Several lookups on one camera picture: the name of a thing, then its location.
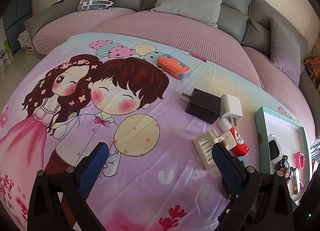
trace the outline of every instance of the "blanket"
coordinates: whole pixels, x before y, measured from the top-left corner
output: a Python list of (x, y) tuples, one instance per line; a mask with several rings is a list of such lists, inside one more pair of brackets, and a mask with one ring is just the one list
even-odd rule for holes
[[(189, 66), (190, 77), (179, 81), (158, 67), (163, 54)], [(301, 123), (261, 88), (204, 57), (124, 35), (76, 35), (28, 74), (1, 114), (2, 203), (25, 229), (37, 171), (63, 172), (103, 141), (110, 155), (84, 198), (108, 231), (214, 230), (228, 199), (219, 170), (205, 170), (193, 139), (212, 128), (222, 132), (217, 122), (185, 112), (181, 94), (194, 88), (239, 97), (236, 129), (256, 169), (254, 113), (265, 106)]]

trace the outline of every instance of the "pink dress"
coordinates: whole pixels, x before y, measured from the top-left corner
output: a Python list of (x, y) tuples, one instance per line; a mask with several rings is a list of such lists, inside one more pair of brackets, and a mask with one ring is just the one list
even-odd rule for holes
[(17, 123), (0, 140), (0, 193), (19, 224), (26, 228), (32, 187), (43, 169), (47, 126), (56, 114), (44, 108), (48, 99), (30, 117)]

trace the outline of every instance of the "striped balloon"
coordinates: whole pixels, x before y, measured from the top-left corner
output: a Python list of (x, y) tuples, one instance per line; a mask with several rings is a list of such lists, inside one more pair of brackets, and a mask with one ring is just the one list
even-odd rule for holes
[(109, 57), (109, 51), (116, 47), (116, 46), (122, 46), (121, 44), (118, 43), (111, 43), (111, 44), (107, 44), (104, 46), (101, 46), (97, 49), (96, 51), (96, 56), (98, 57)]

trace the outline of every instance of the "blue gripper pad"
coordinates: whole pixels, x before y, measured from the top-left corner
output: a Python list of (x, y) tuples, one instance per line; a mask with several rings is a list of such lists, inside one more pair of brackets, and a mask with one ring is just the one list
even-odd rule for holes
[(241, 175), (218, 145), (212, 147), (212, 158), (233, 194), (242, 194), (244, 184)]
[(78, 191), (81, 196), (88, 194), (109, 156), (108, 145), (102, 143), (102, 146), (88, 163), (87, 168), (83, 171), (78, 181)]

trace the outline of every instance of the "bow tie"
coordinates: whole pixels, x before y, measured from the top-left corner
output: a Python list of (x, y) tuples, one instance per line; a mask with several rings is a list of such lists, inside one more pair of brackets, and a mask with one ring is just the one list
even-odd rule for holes
[(97, 117), (94, 120), (94, 123), (102, 123), (104, 126), (109, 127), (110, 121), (103, 121), (100, 117)]

